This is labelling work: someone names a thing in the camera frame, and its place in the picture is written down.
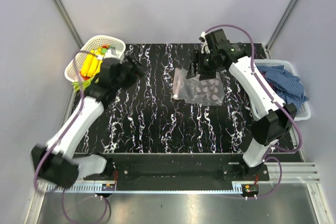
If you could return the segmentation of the yellow fake bell pepper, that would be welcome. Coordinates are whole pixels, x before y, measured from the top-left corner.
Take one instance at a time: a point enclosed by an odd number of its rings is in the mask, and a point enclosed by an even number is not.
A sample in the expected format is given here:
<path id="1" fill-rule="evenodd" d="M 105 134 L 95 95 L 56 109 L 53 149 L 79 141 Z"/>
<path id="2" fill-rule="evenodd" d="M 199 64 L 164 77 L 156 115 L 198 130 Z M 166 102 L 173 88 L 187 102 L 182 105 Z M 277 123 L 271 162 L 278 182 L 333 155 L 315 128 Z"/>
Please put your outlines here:
<path id="1" fill-rule="evenodd" d="M 84 60 L 80 74 L 82 76 L 93 77 L 100 71 L 102 60 L 103 55 L 101 54 L 101 48 L 91 50 Z"/>

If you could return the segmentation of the clear zip top bag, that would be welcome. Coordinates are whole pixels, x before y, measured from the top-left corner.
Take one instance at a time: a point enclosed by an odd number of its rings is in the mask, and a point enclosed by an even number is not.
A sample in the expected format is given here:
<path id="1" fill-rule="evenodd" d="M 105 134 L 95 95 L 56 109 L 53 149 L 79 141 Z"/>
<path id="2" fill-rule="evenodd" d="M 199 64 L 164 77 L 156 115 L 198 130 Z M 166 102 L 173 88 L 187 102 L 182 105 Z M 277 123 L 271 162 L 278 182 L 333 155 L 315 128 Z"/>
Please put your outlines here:
<path id="1" fill-rule="evenodd" d="M 187 70 L 175 68 L 172 99 L 184 100 L 187 104 L 221 106 L 224 87 L 219 73 L 214 79 L 199 80 L 200 75 L 187 79 Z"/>

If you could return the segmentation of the green fake celery stalks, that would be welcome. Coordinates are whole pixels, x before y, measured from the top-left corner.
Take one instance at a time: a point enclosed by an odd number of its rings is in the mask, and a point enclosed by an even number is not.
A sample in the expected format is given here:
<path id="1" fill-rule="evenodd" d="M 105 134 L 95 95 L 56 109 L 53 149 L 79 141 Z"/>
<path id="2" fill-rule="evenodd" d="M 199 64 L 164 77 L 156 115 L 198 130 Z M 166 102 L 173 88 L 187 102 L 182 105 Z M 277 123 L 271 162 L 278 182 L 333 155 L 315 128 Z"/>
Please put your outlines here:
<path id="1" fill-rule="evenodd" d="M 99 78 L 96 77 L 96 76 L 91 77 L 91 78 L 89 78 L 89 79 L 87 79 L 85 81 L 82 81 L 82 82 L 75 81 L 75 82 L 72 83 L 73 91 L 77 92 L 80 89 L 85 90 L 92 83 L 97 83 L 98 81 L 99 81 Z"/>

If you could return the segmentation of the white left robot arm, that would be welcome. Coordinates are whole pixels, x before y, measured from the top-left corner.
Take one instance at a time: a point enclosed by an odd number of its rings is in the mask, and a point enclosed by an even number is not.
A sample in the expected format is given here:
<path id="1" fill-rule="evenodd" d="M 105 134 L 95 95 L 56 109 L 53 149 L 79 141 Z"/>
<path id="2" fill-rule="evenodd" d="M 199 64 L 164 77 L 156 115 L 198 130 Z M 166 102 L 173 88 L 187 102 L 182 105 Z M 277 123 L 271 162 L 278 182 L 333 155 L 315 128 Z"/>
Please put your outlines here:
<path id="1" fill-rule="evenodd" d="M 64 189 L 80 179 L 109 179 L 113 175 L 111 159 L 103 154 L 75 158 L 74 153 L 85 133 L 115 100 L 117 93 L 132 87 L 144 74 L 142 64 L 130 56 L 123 61 L 104 59 L 100 72 L 80 92 L 80 103 L 61 129 L 45 145 L 33 147 L 34 179 L 44 179 Z"/>

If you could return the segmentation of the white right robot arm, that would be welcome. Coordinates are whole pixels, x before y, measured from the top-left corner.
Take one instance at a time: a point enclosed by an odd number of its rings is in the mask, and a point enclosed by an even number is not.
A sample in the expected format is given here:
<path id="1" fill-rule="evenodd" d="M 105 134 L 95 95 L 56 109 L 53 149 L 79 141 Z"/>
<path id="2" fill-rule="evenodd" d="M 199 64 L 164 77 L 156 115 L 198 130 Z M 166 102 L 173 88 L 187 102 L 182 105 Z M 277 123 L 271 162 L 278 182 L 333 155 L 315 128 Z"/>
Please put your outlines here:
<path id="1" fill-rule="evenodd" d="M 202 32 L 199 40 L 201 48 L 192 53 L 186 77 L 203 81 L 215 78 L 217 70 L 226 69 L 242 85 L 259 114 L 260 119 L 251 127 L 253 139 L 233 169 L 242 179 L 250 180 L 270 149 L 294 125 L 297 108 L 278 96 L 257 69 L 254 42 L 250 42 L 250 50 L 241 42 L 230 42 L 223 25 Z"/>

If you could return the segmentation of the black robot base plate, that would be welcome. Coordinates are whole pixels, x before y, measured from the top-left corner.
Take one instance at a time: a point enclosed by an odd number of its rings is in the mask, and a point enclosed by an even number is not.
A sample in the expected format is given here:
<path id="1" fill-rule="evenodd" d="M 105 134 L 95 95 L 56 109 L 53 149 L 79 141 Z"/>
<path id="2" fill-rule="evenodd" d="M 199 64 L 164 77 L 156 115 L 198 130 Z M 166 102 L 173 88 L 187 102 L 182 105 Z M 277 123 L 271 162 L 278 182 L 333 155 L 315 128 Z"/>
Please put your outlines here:
<path id="1" fill-rule="evenodd" d="M 224 181 L 269 181 L 265 164 L 249 168 L 242 154 L 105 154 L 106 170 L 85 180 L 119 181 L 143 177 L 210 177 Z"/>

